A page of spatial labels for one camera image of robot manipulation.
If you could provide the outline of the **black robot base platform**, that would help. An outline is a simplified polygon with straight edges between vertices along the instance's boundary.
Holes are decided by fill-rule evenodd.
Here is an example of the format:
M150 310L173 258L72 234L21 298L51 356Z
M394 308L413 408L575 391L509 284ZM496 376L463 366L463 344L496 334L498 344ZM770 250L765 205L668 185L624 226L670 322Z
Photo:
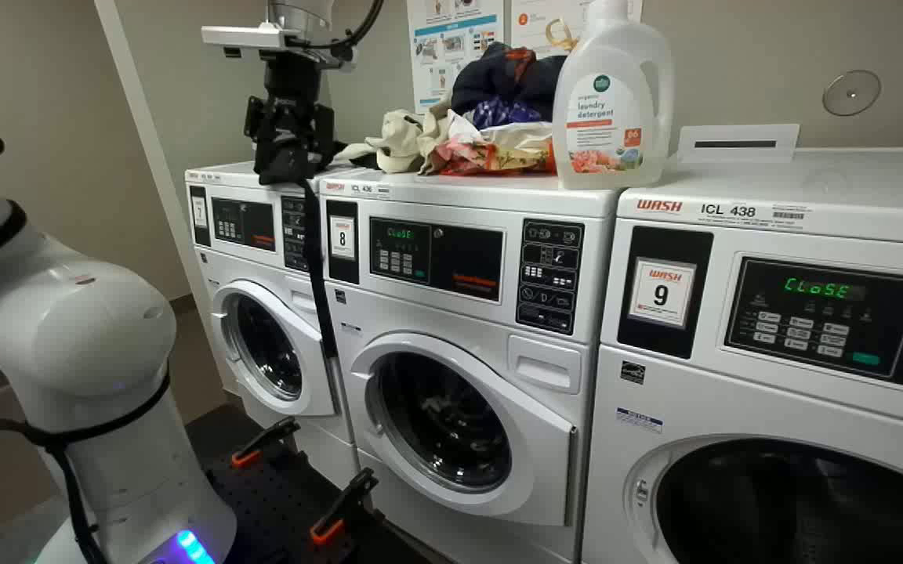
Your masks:
M305 453L288 448L288 437L266 444L254 467L233 471L230 453L258 431L264 429L230 404L188 426L206 478L237 517L226 564L430 564L420 549L368 508L368 498L345 520L342 536L317 549L306 529L345 486L319 476Z

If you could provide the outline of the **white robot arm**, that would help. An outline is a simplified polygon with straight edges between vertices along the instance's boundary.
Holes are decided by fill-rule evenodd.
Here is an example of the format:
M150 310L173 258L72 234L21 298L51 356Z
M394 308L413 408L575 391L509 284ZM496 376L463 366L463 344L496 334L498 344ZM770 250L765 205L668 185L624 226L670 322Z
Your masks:
M67 520L39 564L226 564L237 520L177 397L177 312L138 273L80 254L0 193L0 371Z

